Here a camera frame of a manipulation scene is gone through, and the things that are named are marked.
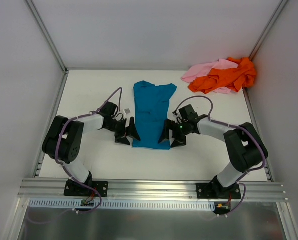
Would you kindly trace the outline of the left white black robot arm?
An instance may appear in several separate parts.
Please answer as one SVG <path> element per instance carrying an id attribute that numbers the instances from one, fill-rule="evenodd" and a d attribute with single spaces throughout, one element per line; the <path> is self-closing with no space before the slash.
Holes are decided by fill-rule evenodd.
<path id="1" fill-rule="evenodd" d="M 129 139 L 140 141 L 135 119 L 117 119 L 119 107 L 106 102 L 100 110 L 74 118 L 56 116 L 42 144 L 42 151 L 60 165 L 69 179 L 65 184 L 67 197 L 106 197 L 108 182 L 94 181 L 92 173 L 78 158 L 83 135 L 108 130 L 114 134 L 116 144 L 131 145 Z"/>

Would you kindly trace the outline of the teal blue t shirt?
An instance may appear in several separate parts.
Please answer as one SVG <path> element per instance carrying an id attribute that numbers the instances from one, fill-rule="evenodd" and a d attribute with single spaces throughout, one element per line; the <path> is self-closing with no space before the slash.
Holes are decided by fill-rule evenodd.
<path id="1" fill-rule="evenodd" d="M 170 141 L 159 143 L 165 120 L 168 119 L 170 99 L 177 90 L 174 84 L 154 85 L 147 81 L 134 84 L 135 126 L 140 140 L 134 148 L 170 150 Z"/>

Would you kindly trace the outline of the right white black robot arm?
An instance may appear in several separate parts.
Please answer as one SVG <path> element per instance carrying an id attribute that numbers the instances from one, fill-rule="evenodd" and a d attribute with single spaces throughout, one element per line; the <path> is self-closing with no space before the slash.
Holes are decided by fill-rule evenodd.
<path id="1" fill-rule="evenodd" d="M 179 109 L 180 119 L 165 120 L 159 143 L 173 138 L 171 148 L 184 147 L 187 135 L 209 136 L 226 145 L 229 163 L 209 183 L 197 183 L 198 199 L 241 199 L 239 181 L 258 165 L 264 166 L 269 156 L 262 139 L 254 126 L 246 122 L 241 125 L 225 124 L 198 115 L 192 105 Z"/>

